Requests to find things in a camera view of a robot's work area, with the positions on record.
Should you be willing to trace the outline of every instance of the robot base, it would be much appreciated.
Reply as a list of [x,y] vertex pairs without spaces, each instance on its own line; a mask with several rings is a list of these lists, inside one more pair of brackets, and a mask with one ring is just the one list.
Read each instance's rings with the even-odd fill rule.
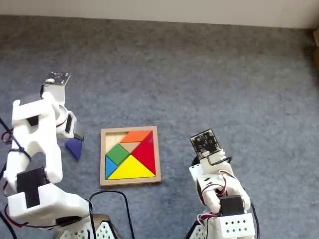
[[[122,239],[108,215],[93,214],[94,227],[97,239]],[[82,230],[57,232],[54,239],[93,239],[91,222],[88,222]]]

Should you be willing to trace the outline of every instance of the wooden frame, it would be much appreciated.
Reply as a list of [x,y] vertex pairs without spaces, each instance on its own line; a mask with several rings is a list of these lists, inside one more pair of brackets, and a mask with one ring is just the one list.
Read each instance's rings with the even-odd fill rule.
[[[111,133],[128,132],[128,131],[142,131],[142,130],[152,130],[153,131],[156,176],[150,177],[150,178],[132,178],[132,179],[117,179],[117,180],[105,179],[105,154],[107,153],[106,152],[105,135],[107,133],[111,134]],[[160,181],[161,181],[160,152],[159,152],[158,129],[156,126],[126,127],[126,128],[103,128],[103,129],[101,129],[101,166],[100,166],[100,185],[101,186],[139,184],[139,183],[155,183],[155,182],[160,182]]]

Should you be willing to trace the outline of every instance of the red triangle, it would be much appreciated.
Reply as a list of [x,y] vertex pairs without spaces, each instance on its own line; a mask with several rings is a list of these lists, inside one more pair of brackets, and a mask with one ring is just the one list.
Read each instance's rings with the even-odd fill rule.
[[131,155],[156,175],[153,131],[133,150]]

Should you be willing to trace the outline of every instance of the green square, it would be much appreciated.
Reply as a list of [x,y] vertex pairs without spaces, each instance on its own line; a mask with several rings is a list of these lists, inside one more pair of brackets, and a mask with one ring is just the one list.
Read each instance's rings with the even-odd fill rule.
[[126,159],[130,153],[128,153],[120,144],[116,144],[107,154],[106,154],[117,166],[119,166],[124,159]]

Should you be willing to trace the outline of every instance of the yellow triangle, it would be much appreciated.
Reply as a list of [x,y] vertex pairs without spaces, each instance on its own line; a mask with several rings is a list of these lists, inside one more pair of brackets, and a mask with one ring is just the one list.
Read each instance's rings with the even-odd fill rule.
[[130,155],[124,162],[108,177],[112,179],[127,178],[149,178],[155,177],[144,165],[142,165],[133,155]]

